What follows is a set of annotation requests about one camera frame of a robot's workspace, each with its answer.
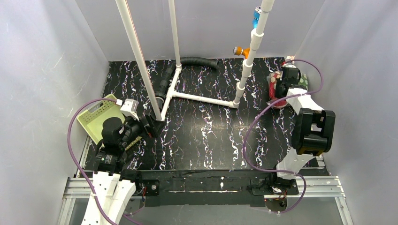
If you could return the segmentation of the clear polka dot zip bag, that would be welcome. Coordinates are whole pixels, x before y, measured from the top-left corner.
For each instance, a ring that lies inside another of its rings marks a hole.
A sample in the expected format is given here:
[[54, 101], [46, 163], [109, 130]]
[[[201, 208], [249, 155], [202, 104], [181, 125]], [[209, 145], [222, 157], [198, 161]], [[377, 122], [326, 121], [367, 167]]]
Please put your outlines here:
[[[278, 98], [276, 97], [276, 85], [277, 85], [277, 81], [280, 80], [280, 78], [282, 77], [282, 71], [276, 71], [276, 72], [272, 72], [267, 76], [267, 82], [269, 85], [269, 98], [270, 100], [267, 102], [268, 105], [270, 105], [271, 103], [273, 103], [274, 101], [276, 101]], [[303, 86], [306, 90], [308, 89], [308, 77], [306, 74], [302, 74], [300, 81], [298, 83], [299, 85]], [[280, 108], [284, 108], [288, 105], [288, 103], [284, 100], [284, 101], [280, 101], [278, 103], [276, 103], [274, 106], [272, 106], [272, 108], [275, 109], [280, 109]]]

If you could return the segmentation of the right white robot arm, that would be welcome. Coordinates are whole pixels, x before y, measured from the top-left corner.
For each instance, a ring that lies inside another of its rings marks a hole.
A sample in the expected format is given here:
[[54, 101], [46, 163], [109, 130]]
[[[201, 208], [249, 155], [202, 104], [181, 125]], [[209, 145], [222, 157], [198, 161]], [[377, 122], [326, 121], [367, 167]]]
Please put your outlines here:
[[296, 113], [291, 134], [291, 147], [269, 177], [270, 190], [275, 194], [292, 188], [296, 174], [313, 158], [331, 148], [336, 115], [324, 110], [307, 94], [306, 80], [292, 63], [270, 74], [270, 102], [273, 108], [290, 105]]

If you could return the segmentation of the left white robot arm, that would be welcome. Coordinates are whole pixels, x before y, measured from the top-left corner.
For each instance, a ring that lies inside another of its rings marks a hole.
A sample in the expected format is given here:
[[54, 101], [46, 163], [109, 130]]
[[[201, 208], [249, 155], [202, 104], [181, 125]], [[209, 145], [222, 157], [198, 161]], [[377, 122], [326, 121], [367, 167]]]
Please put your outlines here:
[[139, 119], [133, 113], [107, 117], [99, 123], [96, 161], [89, 179], [91, 193], [82, 224], [119, 224], [133, 195], [144, 202], [146, 195], [158, 194], [158, 180], [145, 180], [140, 171], [128, 172], [124, 166], [127, 151], [143, 137], [159, 137], [164, 126], [164, 121], [149, 114]]

